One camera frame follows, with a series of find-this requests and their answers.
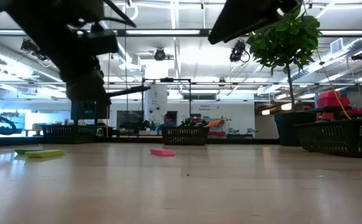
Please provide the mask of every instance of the black wire basket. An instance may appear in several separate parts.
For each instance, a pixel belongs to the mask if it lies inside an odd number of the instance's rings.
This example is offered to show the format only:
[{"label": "black wire basket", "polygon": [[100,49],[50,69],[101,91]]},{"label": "black wire basket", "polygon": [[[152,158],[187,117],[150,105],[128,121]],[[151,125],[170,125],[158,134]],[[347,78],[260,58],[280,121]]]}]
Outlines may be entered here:
[{"label": "black wire basket", "polygon": [[296,127],[305,150],[362,157],[362,120],[297,124]]},{"label": "black wire basket", "polygon": [[42,125],[46,143],[77,144],[95,142],[97,128],[75,125]]},{"label": "black wire basket", "polygon": [[167,145],[203,146],[207,144],[210,128],[163,128],[163,143]]}]

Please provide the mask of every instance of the white cylinder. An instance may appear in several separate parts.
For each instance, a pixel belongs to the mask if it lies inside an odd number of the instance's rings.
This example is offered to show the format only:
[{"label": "white cylinder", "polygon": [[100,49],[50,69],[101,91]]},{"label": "white cylinder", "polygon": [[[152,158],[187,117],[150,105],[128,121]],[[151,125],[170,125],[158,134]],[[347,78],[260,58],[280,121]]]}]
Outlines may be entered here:
[{"label": "white cylinder", "polygon": [[145,120],[156,125],[164,123],[167,113],[167,85],[151,85],[145,92]]}]

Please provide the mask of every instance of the wooden floor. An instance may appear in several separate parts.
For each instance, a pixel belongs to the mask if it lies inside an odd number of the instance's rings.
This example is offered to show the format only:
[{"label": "wooden floor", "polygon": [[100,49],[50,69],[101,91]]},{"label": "wooden floor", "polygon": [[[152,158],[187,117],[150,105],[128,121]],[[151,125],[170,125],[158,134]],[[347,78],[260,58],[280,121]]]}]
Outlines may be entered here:
[{"label": "wooden floor", "polygon": [[45,147],[67,154],[0,150],[0,223],[362,223],[362,159],[279,146],[168,147],[175,157],[150,155],[154,144]]}]

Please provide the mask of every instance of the red machine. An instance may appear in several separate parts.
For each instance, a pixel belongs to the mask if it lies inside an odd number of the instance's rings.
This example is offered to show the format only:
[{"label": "red machine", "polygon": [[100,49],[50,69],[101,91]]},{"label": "red machine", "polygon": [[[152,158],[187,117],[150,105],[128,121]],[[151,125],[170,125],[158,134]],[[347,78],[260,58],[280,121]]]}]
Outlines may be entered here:
[{"label": "red machine", "polygon": [[[326,91],[319,94],[318,108],[323,108],[324,112],[318,113],[318,120],[333,121],[336,118],[345,119],[346,116],[341,110],[341,106],[336,96],[338,96],[340,103],[351,118],[362,117],[362,108],[350,107],[349,98],[342,98],[338,91]],[[331,110],[330,108],[339,108],[339,110]]]}]

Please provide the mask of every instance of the pink sticky note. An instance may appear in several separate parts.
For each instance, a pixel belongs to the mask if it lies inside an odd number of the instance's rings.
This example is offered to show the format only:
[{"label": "pink sticky note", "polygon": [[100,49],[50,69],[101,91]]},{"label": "pink sticky note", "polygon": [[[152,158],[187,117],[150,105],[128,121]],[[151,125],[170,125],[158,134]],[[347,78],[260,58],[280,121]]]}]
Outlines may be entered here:
[{"label": "pink sticky note", "polygon": [[157,156],[175,156],[175,152],[170,149],[150,149],[150,153]]}]

